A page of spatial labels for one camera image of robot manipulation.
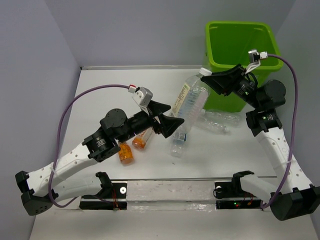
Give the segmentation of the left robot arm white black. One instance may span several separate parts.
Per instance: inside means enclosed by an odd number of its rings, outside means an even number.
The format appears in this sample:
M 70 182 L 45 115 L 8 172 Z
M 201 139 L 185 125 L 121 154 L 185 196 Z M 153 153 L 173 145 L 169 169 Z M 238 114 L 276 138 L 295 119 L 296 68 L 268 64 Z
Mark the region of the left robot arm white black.
M 131 117 L 127 117 L 122 109 L 114 108 L 100 120 L 98 130 L 69 153 L 38 170 L 18 172 L 15 180 L 28 215 L 39 215 L 55 203 L 79 196 L 108 196 L 113 185 L 105 172 L 84 178 L 74 175 L 117 154 L 121 150 L 120 143 L 147 129 L 153 129 L 164 138 L 170 137 L 184 123 L 183 118 L 164 114 L 170 108 L 152 100 L 145 111 Z

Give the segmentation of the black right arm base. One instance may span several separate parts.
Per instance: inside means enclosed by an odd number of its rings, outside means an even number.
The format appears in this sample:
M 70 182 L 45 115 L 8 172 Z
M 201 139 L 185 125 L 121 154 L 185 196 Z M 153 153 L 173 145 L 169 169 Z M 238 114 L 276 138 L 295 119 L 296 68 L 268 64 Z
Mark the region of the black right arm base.
M 240 171 L 233 174 L 229 181 L 218 181 L 214 183 L 213 196 L 217 199 L 218 210 L 235 209 L 259 209 L 261 200 L 252 193 L 243 191 L 240 179 L 245 176 L 254 175 L 252 171 Z

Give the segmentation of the clear bottle beige label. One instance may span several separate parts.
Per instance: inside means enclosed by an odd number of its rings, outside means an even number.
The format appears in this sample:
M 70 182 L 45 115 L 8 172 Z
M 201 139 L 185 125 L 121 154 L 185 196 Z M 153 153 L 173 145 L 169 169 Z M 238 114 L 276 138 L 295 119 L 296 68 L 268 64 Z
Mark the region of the clear bottle beige label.
M 210 70 L 202 67 L 196 75 L 189 77 L 182 85 L 170 112 L 171 117 L 184 119 L 184 123 L 178 127 L 176 133 L 188 134 L 199 117 L 209 97 L 209 89 L 201 78 L 211 74 Z

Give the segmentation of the small clear bottle blue label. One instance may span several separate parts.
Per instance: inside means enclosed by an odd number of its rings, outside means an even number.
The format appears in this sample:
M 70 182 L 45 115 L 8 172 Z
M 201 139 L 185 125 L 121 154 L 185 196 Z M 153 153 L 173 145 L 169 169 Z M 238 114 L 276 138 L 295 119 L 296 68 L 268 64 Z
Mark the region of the small clear bottle blue label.
M 170 144 L 170 154 L 173 157 L 180 158 L 184 152 L 184 147 L 187 139 L 187 131 L 183 126 L 180 126 L 172 135 Z

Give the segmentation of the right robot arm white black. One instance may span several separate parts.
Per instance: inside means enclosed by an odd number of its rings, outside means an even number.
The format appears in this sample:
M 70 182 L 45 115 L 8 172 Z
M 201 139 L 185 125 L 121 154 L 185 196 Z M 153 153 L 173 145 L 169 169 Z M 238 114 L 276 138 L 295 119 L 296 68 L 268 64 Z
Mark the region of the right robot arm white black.
M 249 76 L 238 64 L 200 80 L 217 94 L 234 93 L 254 108 L 245 114 L 246 123 L 264 149 L 279 183 L 275 186 L 246 170 L 234 173 L 230 182 L 217 185 L 213 194 L 217 199 L 251 194 L 261 200 L 261 209 L 270 208 L 280 221 L 312 214 L 320 205 L 320 188 L 305 175 L 291 152 L 276 112 L 286 102 L 286 87 L 276 79 L 258 86 Z

